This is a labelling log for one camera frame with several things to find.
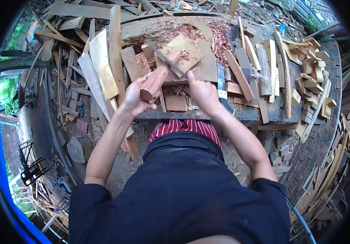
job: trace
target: wood carving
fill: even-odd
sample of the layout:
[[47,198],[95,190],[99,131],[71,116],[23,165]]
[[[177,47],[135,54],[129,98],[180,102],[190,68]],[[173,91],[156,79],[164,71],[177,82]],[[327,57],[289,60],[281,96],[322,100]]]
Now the wood carving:
[[[179,58],[179,51],[168,57],[173,63],[176,63]],[[140,98],[142,100],[150,101],[155,97],[158,91],[160,91],[169,70],[170,68],[166,64],[163,64],[149,75],[148,79],[140,86]]]

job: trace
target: right hand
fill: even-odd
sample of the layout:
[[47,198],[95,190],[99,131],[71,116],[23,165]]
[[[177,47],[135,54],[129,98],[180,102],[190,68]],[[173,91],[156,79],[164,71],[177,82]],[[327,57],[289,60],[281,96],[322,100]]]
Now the right hand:
[[216,86],[209,81],[196,81],[191,71],[187,72],[187,78],[189,80],[191,98],[205,113],[211,116],[213,112],[220,111],[222,108],[225,109],[218,100]]

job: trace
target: knife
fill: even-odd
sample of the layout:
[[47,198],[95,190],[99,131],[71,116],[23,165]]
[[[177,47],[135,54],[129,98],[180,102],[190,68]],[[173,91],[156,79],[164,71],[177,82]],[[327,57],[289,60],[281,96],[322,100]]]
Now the knife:
[[228,104],[228,93],[225,90],[225,73],[223,71],[223,65],[217,62],[217,93],[218,99],[224,105],[224,107],[232,114],[235,114],[235,110]]
[[144,42],[145,42],[146,44],[148,44],[149,48],[150,48],[153,52],[155,52],[155,53],[159,56],[159,58],[160,58],[161,60],[163,60],[163,62],[164,62],[165,64],[167,64],[173,71],[176,71],[176,72],[178,72],[179,74],[181,74],[181,75],[182,75],[181,77],[183,77],[183,76],[184,76],[184,77],[187,77],[187,75],[186,75],[183,71],[181,71],[177,65],[175,65],[173,62],[171,62],[171,61],[168,59],[167,56],[165,56],[163,53],[161,53],[161,52],[155,47],[155,43],[154,43],[153,41],[150,41],[150,40],[148,40],[148,39],[145,39]]

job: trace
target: person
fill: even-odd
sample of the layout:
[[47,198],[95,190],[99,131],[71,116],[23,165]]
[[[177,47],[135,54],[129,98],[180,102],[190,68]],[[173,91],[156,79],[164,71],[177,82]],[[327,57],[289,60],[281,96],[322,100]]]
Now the person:
[[144,163],[112,199],[106,180],[125,134],[137,116],[157,109],[153,101],[140,100],[146,77],[139,78],[95,146],[85,184],[72,191],[71,243],[289,243],[285,187],[263,146],[219,102],[213,84],[187,75],[192,99],[250,168],[251,187],[241,186],[226,167],[210,123],[170,120],[156,126]]

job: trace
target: hand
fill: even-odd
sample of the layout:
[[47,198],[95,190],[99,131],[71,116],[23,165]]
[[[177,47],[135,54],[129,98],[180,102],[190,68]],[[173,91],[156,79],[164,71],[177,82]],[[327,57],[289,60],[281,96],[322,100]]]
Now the hand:
[[148,109],[156,110],[158,108],[153,102],[161,95],[160,92],[158,92],[155,98],[149,101],[149,103],[140,99],[140,86],[147,80],[146,77],[149,75],[150,74],[138,78],[129,85],[126,89],[125,99],[119,107],[119,110],[129,115],[132,120]]
[[205,113],[209,116],[213,112],[220,111],[223,105],[218,100],[217,88],[208,81],[195,80],[194,74],[187,72],[189,86],[191,90],[191,98]]

